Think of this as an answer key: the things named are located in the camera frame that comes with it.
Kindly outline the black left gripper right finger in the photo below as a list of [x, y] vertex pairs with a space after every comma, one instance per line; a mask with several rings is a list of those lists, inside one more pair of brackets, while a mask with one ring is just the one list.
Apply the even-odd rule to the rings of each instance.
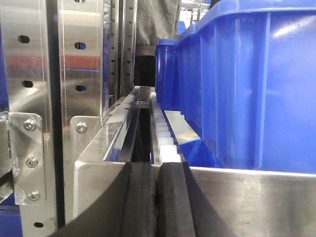
[[157, 236], [234, 235], [204, 196], [186, 162], [164, 163], [159, 169], [156, 191]]

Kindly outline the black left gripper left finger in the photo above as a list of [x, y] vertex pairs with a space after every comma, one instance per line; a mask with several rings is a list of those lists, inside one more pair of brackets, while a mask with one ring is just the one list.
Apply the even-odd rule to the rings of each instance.
[[113, 183], [55, 237], [154, 237], [155, 182], [148, 162], [123, 166]]

